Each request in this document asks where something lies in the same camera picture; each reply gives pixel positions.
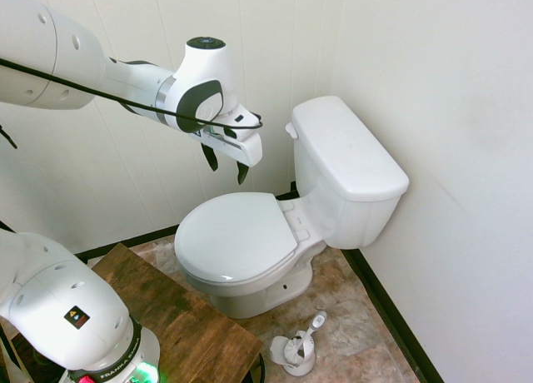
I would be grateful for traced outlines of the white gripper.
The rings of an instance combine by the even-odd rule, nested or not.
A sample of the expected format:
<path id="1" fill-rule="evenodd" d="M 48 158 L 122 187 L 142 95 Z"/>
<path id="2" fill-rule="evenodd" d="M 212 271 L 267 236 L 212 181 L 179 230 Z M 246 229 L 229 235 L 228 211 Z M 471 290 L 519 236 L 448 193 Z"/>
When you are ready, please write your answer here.
<path id="1" fill-rule="evenodd" d="M 215 151 L 237 161 L 237 183 L 247 178 L 249 167 L 262 159 L 262 141 L 258 133 L 261 118 L 249 112 L 242 104 L 214 119 L 218 126 L 208 125 L 191 137 L 202 144 L 202 152 L 209 167 L 215 172 L 218 160 Z"/>

